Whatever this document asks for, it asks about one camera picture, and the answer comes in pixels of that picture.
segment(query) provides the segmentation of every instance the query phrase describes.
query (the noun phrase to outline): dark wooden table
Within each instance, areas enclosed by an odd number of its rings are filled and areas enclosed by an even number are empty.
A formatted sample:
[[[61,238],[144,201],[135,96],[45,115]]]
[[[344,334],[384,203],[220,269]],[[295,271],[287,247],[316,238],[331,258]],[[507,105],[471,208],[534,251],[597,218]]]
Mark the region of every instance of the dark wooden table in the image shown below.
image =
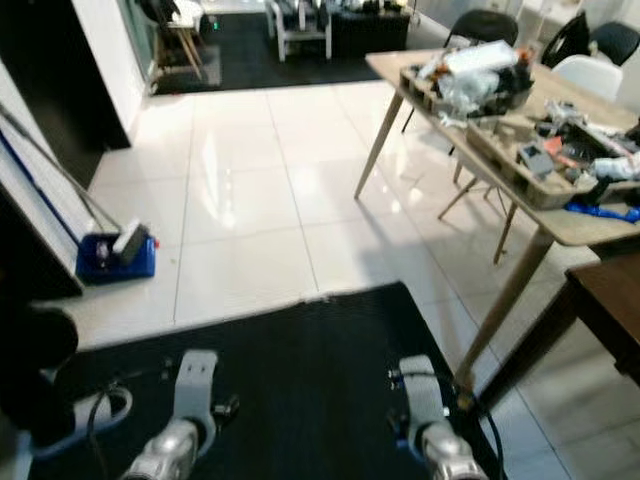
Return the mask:
[[[492,408],[553,347],[577,318],[640,385],[640,254],[574,268],[555,299],[480,394]]]

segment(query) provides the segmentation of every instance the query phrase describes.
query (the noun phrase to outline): white chair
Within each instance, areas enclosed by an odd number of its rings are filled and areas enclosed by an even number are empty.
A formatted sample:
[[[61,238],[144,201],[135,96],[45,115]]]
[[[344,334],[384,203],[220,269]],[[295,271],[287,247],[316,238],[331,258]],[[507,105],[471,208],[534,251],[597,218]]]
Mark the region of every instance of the white chair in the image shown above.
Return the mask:
[[[331,59],[331,15],[329,22],[324,29],[318,30],[313,26],[305,25],[305,16],[300,15],[299,29],[285,30],[284,17],[282,9],[274,0],[267,0],[265,4],[265,13],[267,15],[267,29],[270,38],[277,38],[278,41],[278,57],[281,62],[285,61],[287,56],[287,47],[292,42],[303,42],[307,40],[324,40],[325,55],[327,60]]]
[[[553,72],[610,102],[618,97],[624,77],[622,69],[613,63],[584,55],[565,58]]]

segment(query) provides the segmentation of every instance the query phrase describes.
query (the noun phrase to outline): black mat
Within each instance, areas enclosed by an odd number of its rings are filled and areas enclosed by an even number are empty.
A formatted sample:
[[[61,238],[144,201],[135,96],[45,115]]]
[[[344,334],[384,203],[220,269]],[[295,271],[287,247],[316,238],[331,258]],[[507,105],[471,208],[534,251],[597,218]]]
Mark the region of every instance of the black mat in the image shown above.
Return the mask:
[[[220,78],[205,75],[199,79],[193,71],[169,74],[158,81],[156,95],[216,90],[320,85],[336,82],[374,80],[378,76],[364,58],[324,57],[324,42],[305,42],[300,55],[278,60],[275,41],[267,35],[264,13],[225,14],[205,20],[204,41],[220,48],[220,58],[201,55],[205,72],[218,70]]]
[[[450,374],[407,289],[401,284],[299,304],[244,320],[77,355],[58,385],[78,397],[114,376],[157,369],[190,348],[220,356],[214,392],[238,393],[238,417],[196,466],[200,479],[424,479],[426,472],[398,450],[385,416],[406,409],[392,392],[387,370],[404,356],[426,353],[437,371]],[[172,411],[174,378],[148,373],[125,383],[134,407],[123,424],[100,435],[111,478],[128,467]],[[496,461],[476,421],[455,412],[453,421],[491,478]],[[99,478],[90,449],[33,465],[32,480]]]

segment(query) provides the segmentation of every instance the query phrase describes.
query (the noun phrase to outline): white cloth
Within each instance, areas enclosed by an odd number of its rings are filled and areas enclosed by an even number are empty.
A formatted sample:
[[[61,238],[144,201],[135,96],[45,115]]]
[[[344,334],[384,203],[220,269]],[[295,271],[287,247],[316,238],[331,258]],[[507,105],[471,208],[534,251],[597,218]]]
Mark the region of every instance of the white cloth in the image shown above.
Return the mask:
[[[178,6],[180,14],[173,13],[171,16],[172,24],[180,28],[199,30],[200,20],[204,15],[202,5],[192,0],[175,0],[175,4]]]

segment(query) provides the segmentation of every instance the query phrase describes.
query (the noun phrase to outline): glossy floor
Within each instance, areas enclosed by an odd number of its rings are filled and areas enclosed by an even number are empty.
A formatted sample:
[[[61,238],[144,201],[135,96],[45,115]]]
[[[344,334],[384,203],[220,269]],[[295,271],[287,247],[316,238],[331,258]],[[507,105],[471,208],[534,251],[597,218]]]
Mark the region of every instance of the glossy floor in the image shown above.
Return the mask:
[[[82,348],[404,281],[455,368],[534,226],[514,222],[491,258],[504,212],[455,194],[449,145],[403,106],[361,201],[353,191],[392,91],[382,82],[154,98],[134,147],[103,158],[92,185],[126,221],[158,236],[152,280],[90,288],[63,305]],[[563,281],[593,261],[553,247],[481,357],[482,385]],[[510,478],[637,478],[640,392],[576,327],[494,412]]]

